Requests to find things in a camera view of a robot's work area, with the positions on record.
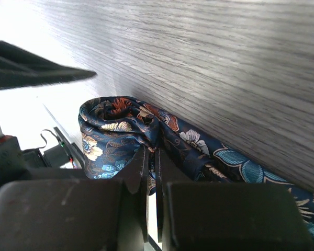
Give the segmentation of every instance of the orange flower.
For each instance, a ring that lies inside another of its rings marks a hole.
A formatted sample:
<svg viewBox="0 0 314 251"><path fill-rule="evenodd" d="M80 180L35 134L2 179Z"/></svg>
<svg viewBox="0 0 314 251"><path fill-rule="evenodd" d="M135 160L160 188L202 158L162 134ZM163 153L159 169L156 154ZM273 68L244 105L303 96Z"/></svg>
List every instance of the orange flower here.
<svg viewBox="0 0 314 251"><path fill-rule="evenodd" d="M111 111L113 114L118 114L126 107L131 106L131 102L127 98L117 98L114 103L111 103L114 109Z"/></svg>

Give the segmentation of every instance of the black wire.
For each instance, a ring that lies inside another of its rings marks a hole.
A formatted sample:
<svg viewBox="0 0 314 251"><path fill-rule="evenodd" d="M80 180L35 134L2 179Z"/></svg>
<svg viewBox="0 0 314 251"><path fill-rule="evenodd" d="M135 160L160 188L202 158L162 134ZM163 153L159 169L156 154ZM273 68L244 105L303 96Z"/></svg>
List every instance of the black wire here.
<svg viewBox="0 0 314 251"><path fill-rule="evenodd" d="M44 131L50 132L57 139L58 143L61 143L61 140L59 139L59 137L57 135L55 135L51 130L44 129L44 130L41 131L40 135L41 135L42 139L44 140L44 142L46 143L46 145L42 146L42 147L33 148L33 149L25 149L22 152L26 153L26 152L30 152L30 151L40 150L40 149L46 148L47 145L48 145L48 141L42 134L42 132L44 132Z"/></svg>

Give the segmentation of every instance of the fabric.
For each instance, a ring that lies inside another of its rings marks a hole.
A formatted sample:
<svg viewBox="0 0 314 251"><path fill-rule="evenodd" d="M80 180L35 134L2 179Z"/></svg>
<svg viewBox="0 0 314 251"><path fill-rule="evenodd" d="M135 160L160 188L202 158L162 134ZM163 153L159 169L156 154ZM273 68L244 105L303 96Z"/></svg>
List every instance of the fabric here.
<svg viewBox="0 0 314 251"><path fill-rule="evenodd" d="M280 184L294 196L314 239L314 194L256 164L176 116L132 97L102 97L80 108L85 172L90 179L114 177L141 144L148 147L149 189L155 192L153 152L161 145L189 178L197 181Z"/></svg>

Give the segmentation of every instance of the folded cloth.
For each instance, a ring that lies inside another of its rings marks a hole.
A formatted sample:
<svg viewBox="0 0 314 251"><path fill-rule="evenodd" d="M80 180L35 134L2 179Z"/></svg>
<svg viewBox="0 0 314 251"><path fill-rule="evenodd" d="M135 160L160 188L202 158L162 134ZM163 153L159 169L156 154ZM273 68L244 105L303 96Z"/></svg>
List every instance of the folded cloth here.
<svg viewBox="0 0 314 251"><path fill-rule="evenodd" d="M164 146L190 179L215 182L280 184L294 196L314 239L314 194L256 164L204 131L132 97L87 101L78 116L85 172L90 179L114 177L131 161L140 145L150 151L149 190L155 192L154 151Z"/></svg>

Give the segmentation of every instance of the gray wood surface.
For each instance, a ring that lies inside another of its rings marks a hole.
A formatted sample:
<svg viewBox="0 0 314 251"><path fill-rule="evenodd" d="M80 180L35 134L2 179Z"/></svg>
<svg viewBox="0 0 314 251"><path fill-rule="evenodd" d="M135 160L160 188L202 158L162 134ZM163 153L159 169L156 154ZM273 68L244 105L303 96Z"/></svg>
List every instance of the gray wood surface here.
<svg viewBox="0 0 314 251"><path fill-rule="evenodd" d="M0 6L8 22L1 38L98 72L91 81L37 91L74 140L84 100L134 96L314 190L314 0Z"/></svg>

